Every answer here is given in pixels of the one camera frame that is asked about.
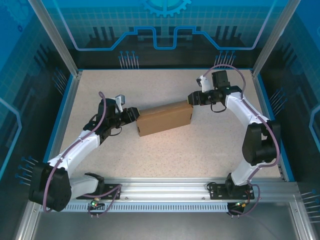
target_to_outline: glass panel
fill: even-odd
[[[70,73],[28,1],[0,0],[0,33],[0,228],[11,240]]]
[[[251,68],[287,0],[45,0],[81,69]]]
[[[301,1],[261,71],[301,192],[320,191],[319,8]]]

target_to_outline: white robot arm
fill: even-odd
[[[83,131],[70,147],[50,159],[48,163],[41,162],[34,166],[29,190],[30,201],[43,203],[49,174],[58,161],[60,163],[54,171],[46,196],[47,207],[59,212],[66,207],[70,199],[85,194],[101,195],[103,193],[105,182],[104,178],[99,175],[86,173],[79,178],[70,177],[82,160],[111,136],[112,129],[119,129],[137,120],[140,115],[138,109],[136,107],[123,109],[124,104],[125,96],[123,95],[107,98],[105,115],[102,120],[104,103],[101,101],[98,113],[84,126]]]
[[[246,100],[246,97],[243,96],[238,86],[230,86],[225,70],[212,73],[214,89],[203,76],[200,76],[196,81],[199,86],[202,87],[202,91],[191,93],[188,96],[189,104],[213,105],[220,102],[227,109],[231,110],[246,128],[242,145],[244,158],[238,167],[228,175],[226,181],[228,193],[230,196],[233,196],[233,193],[236,192],[239,187],[248,184],[248,180],[254,171],[263,165],[270,164],[277,155],[274,142],[269,132],[256,115],[260,116],[262,120],[271,127],[278,143],[280,143],[280,125],[275,121],[270,121],[267,117],[259,113],[259,111]]]

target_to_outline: beige tabletop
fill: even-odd
[[[261,107],[249,70],[245,96],[259,111]],[[140,110],[186,100],[201,90],[198,69],[172,70],[84,70],[65,131],[65,149],[97,113],[102,91],[106,97],[125,95],[124,107]],[[231,85],[243,86],[240,75],[228,70]],[[217,104],[214,110],[223,106]],[[139,137],[136,124],[123,127],[118,136],[107,138],[76,168],[73,177],[91,172],[103,177],[226,177],[243,158],[246,129],[230,111],[213,113],[210,106],[195,106],[190,125]],[[280,177],[278,167],[261,169],[257,177]]]

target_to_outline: cardboard box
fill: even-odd
[[[194,107],[187,101],[141,110],[136,121],[139,136],[188,125],[191,122],[193,110]]]

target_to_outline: purple cable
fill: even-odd
[[[243,215],[240,211],[237,211],[237,210],[231,210],[231,212],[234,212],[234,213],[238,214],[239,216]],[[258,218],[255,218],[255,217],[250,216],[250,215],[247,215],[247,217],[250,218],[250,219],[252,219],[252,220],[254,220],[254,221],[257,221],[257,222],[258,222],[259,224],[261,224],[270,234],[272,234],[276,239],[281,240],[280,237],[278,237],[277,235],[275,235],[275,234],[271,231],[271,229],[270,229],[269,227],[267,227],[267,226],[266,226],[262,221],[260,221]]]
[[[107,109],[107,103],[106,103],[106,97],[105,95],[100,91],[99,96],[102,98],[103,100],[103,113],[102,113],[102,117],[99,121],[99,123],[95,126],[95,128],[90,131],[88,134],[86,134],[83,138],[78,139],[77,141],[75,141],[71,146],[69,146],[64,153],[61,155],[60,159],[56,162],[56,164],[54,165],[53,169],[51,170],[48,180],[46,181],[45,184],[45,188],[44,188],[44,194],[43,194],[43,202],[42,202],[42,206],[43,206],[43,211],[45,213],[51,212],[52,209],[47,210],[47,198],[48,198],[48,191],[49,191],[49,186],[50,186],[50,182],[52,180],[52,177],[56,171],[56,169],[58,168],[59,164],[62,163],[64,157],[68,154],[68,152],[70,152],[71,149],[73,149],[78,143],[82,142],[83,140],[85,140],[87,137],[89,137],[92,133],[94,133],[102,124],[103,120],[105,119],[105,115],[106,115],[106,109]]]
[[[111,203],[110,203],[110,205],[107,207],[107,209],[106,209],[104,212],[102,212],[102,213],[100,213],[99,215],[97,215],[97,217],[98,217],[98,216],[101,216],[101,215],[106,214],[106,213],[110,210],[110,208],[112,207],[112,205],[114,204],[114,202],[115,202],[115,200],[116,200],[116,197],[118,196],[118,194],[119,194],[119,192],[120,192],[121,186],[122,186],[122,185],[119,184],[119,185],[116,186],[114,189],[112,189],[112,190],[110,190],[110,191],[108,191],[108,192],[106,192],[106,193],[104,193],[104,194],[101,194],[101,195],[93,196],[93,195],[85,194],[85,195],[83,195],[83,196],[89,197],[89,198],[91,198],[91,197],[93,197],[93,198],[102,198],[102,197],[104,197],[104,196],[106,196],[106,195],[114,192],[115,190],[117,190],[117,191],[116,191],[116,194],[114,195],[114,197],[113,197],[113,199],[112,199],[112,201],[111,201]],[[94,215],[91,213],[90,209],[88,209],[88,213],[91,215],[91,217],[94,216]]]
[[[251,212],[256,208],[256,206],[258,205],[258,202],[259,202],[259,200],[260,200],[260,193],[261,193],[260,187],[259,187],[257,184],[251,184],[251,179],[254,177],[254,175],[255,175],[261,168],[270,168],[270,167],[273,167],[273,166],[275,166],[275,165],[277,165],[277,164],[279,163],[279,160],[280,160],[280,149],[279,149],[278,141],[277,141],[277,139],[276,139],[275,134],[272,132],[272,129],[269,127],[269,125],[266,123],[266,121],[263,120],[262,117],[261,117],[256,111],[254,111],[254,110],[252,109],[252,107],[244,100],[244,92],[245,92],[245,89],[246,89],[246,79],[245,79],[245,76],[243,75],[243,73],[242,73],[238,68],[236,68],[236,67],[234,67],[234,66],[231,66],[231,65],[229,65],[229,64],[217,64],[217,65],[214,65],[213,67],[211,67],[208,71],[206,71],[203,76],[205,77],[211,70],[213,70],[213,69],[215,69],[215,68],[218,68],[218,67],[231,68],[231,69],[233,69],[233,70],[236,70],[236,71],[240,74],[240,76],[241,76],[241,78],[242,78],[242,80],[243,80],[243,88],[242,88],[242,91],[241,91],[241,100],[242,100],[243,104],[253,113],[253,115],[254,115],[256,118],[258,118],[258,119],[262,122],[262,124],[266,127],[266,129],[268,130],[268,132],[269,132],[269,134],[270,134],[270,136],[271,136],[271,138],[272,138],[272,140],[273,140],[273,143],[274,143],[274,146],[275,146],[275,151],[276,151],[276,158],[275,158],[274,163],[268,164],[268,165],[258,166],[258,167],[251,173],[251,175],[250,175],[250,176],[248,177],[248,179],[247,179],[247,183],[248,183],[249,186],[251,186],[251,187],[257,187],[257,189],[258,189],[258,197],[257,197],[257,200],[256,200],[255,204],[253,205],[253,207],[252,207],[249,211],[247,211],[246,213],[241,214],[241,216],[246,216],[247,214],[251,213]]]

